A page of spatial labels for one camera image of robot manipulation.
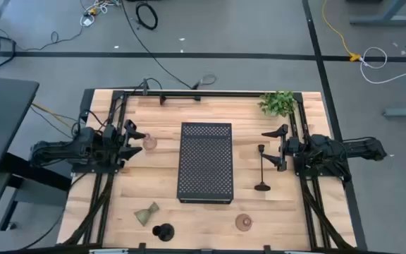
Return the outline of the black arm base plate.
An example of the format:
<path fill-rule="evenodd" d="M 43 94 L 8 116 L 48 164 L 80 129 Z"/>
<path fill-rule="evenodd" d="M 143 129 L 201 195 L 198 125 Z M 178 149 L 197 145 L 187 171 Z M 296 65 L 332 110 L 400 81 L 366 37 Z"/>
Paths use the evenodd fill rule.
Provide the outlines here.
<path fill-rule="evenodd" d="M 74 173 L 115 174 L 125 166 L 123 160 L 115 163 L 91 162 L 89 164 L 72 164 Z"/>
<path fill-rule="evenodd" d="M 303 155 L 294 158 L 295 173 L 307 177 L 333 176 L 344 178 L 349 176 L 345 163 L 338 159 L 311 159 Z"/>

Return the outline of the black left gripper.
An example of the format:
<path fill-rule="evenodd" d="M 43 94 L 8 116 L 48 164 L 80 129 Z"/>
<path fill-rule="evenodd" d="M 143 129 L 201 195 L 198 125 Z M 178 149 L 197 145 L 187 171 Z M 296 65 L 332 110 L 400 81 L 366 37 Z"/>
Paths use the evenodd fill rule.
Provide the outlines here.
<path fill-rule="evenodd" d="M 124 160 L 129 160 L 137 153 L 142 151 L 142 147 L 124 147 L 126 138 L 133 138 L 135 140 L 143 139 L 146 137 L 144 133 L 137 131 L 136 124 L 128 119 L 124 123 L 125 135 L 120 134 L 116 127 L 108 124 L 103 131 L 103 149 L 105 167 L 123 167 Z"/>

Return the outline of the black aluminium table frame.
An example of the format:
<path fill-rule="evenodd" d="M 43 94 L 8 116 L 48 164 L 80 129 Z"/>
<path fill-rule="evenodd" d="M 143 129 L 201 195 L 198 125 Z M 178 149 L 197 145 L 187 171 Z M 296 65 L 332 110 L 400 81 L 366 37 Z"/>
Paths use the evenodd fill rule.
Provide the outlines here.
<path fill-rule="evenodd" d="M 284 172 L 263 162 L 264 183 L 270 191 L 256 191 L 261 181 L 258 145 L 268 153 L 278 142 L 262 136 L 285 123 L 283 117 L 263 114 L 257 92 L 167 90 L 165 104 L 159 104 L 158 90 L 147 95 L 136 92 L 127 101 L 125 117 L 143 133 L 157 140 L 154 150 L 141 151 L 130 159 L 113 180 L 107 214 L 98 213 L 92 239 L 107 248 L 136 248 L 144 243 L 155 249 L 205 250 L 309 250 L 310 236 L 320 241 L 321 226 L 307 225 L 301 183 L 292 167 Z M 178 99 L 200 96 L 201 101 Z M 184 122 L 231 123 L 233 133 L 234 198 L 231 204 L 185 204 L 177 199 L 180 129 Z M 146 226 L 134 212 L 156 202 Z M 248 214 L 249 231 L 239 231 L 235 218 Z M 161 241 L 154 226 L 171 224 L 174 237 Z"/>

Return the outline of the black floor tape strip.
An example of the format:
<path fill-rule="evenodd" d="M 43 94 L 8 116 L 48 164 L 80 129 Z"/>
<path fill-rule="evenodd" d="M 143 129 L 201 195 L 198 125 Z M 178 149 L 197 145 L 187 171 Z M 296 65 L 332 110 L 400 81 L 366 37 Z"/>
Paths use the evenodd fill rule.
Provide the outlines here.
<path fill-rule="evenodd" d="M 314 27 L 312 12 L 309 7 L 309 0 L 302 0 L 302 6 L 304 9 L 304 14 L 305 14 L 305 18 L 306 18 L 307 26 L 308 26 L 308 30 L 309 30 L 309 36 L 310 36 L 312 47 L 314 50 L 314 57 L 315 57 L 315 61 L 317 64 L 319 77 L 321 80 L 321 86 L 323 89 L 324 99 L 325 99 L 326 107 L 327 107 L 327 111 L 328 111 L 329 123 L 331 125 L 331 132 L 332 132 L 335 140 L 343 141 L 342 133 L 341 133 L 339 122 L 338 122 L 338 117 L 336 114 L 336 108 L 335 108 L 333 96 L 331 93 L 331 88 L 330 88 L 328 77 L 326 74 L 324 60 L 323 60 L 323 57 L 321 54 L 319 41 L 318 41 L 318 37 L 316 34 L 316 29 Z M 362 220 L 361 220 L 359 209 L 358 209 L 357 197 L 355 195 L 353 180 L 349 180 L 348 182 L 345 182 L 343 184 L 343 187 L 344 187 L 345 194 L 347 197 L 347 205 L 348 205 L 348 209 L 349 209 L 350 216 L 351 216 L 352 228 L 354 231 L 357 247 L 360 250 L 367 250 L 368 247 L 367 247 L 367 242 L 366 242 L 365 235 L 364 235 Z"/>
<path fill-rule="evenodd" d="M 263 53 L 142 53 L 142 52 L 15 52 L 18 57 L 65 57 L 65 58 L 150 58 L 157 59 L 273 59 L 293 61 L 349 61 L 348 56 L 315 56 L 305 54 Z"/>

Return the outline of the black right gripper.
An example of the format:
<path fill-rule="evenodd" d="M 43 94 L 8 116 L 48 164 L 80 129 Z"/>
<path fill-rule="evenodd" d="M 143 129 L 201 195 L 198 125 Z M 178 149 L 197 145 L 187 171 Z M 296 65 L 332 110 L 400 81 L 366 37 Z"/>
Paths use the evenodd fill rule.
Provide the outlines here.
<path fill-rule="evenodd" d="M 282 124 L 275 131 L 262 133 L 262 136 L 270 138 L 282 137 L 281 146 L 279 148 L 279 152 L 281 154 L 280 157 L 263 154 L 263 158 L 267 159 L 270 161 L 270 163 L 277 167 L 277 171 L 285 171 L 287 169 L 287 163 L 285 160 L 286 156 L 293 157 L 300 151 L 300 139 L 298 137 L 286 137 L 288 134 L 288 128 L 288 124 Z"/>

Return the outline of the black perforated metal shelf riser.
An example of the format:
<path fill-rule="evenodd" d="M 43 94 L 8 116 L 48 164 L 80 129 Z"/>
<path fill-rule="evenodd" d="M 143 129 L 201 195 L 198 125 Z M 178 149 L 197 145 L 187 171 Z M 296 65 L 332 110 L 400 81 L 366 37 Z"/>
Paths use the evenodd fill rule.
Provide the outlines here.
<path fill-rule="evenodd" d="M 181 203 L 231 204 L 234 197 L 231 123 L 181 124 L 176 193 Z"/>

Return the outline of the potted green plant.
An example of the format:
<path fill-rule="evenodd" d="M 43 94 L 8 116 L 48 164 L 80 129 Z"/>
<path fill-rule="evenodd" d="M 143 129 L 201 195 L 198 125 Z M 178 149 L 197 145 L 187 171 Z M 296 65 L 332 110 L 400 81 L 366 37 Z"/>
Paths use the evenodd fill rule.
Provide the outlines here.
<path fill-rule="evenodd" d="M 295 100 L 291 91 L 265 93 L 260 99 L 258 106 L 266 115 L 286 117 L 294 113 Z"/>

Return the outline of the black desk leg frame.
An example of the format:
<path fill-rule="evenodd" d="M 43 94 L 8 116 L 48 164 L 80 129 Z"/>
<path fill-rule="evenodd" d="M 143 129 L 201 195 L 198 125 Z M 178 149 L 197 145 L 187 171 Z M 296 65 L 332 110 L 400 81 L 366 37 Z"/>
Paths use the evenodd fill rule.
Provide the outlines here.
<path fill-rule="evenodd" d="M 0 163 L 0 172 L 8 174 L 7 186 L 15 189 L 0 221 L 0 231 L 16 228 L 11 219 L 20 202 L 60 206 L 71 185 L 70 178 L 44 167 L 32 166 L 27 160 L 8 152 Z"/>

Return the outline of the green ribbed glass candle holder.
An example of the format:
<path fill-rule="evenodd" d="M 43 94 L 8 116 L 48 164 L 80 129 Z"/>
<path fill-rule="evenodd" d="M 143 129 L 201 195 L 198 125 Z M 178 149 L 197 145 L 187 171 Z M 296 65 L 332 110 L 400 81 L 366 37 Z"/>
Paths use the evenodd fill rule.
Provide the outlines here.
<path fill-rule="evenodd" d="M 138 220 L 138 222 L 142 225 L 142 226 L 146 226 L 146 224 L 148 223 L 150 217 L 155 213 L 158 212 L 160 210 L 159 206 L 157 205 L 156 202 L 153 202 L 148 208 L 146 209 L 142 209 L 142 210 L 138 210 L 136 212 L 134 212 L 134 215 L 136 217 L 136 219 Z"/>

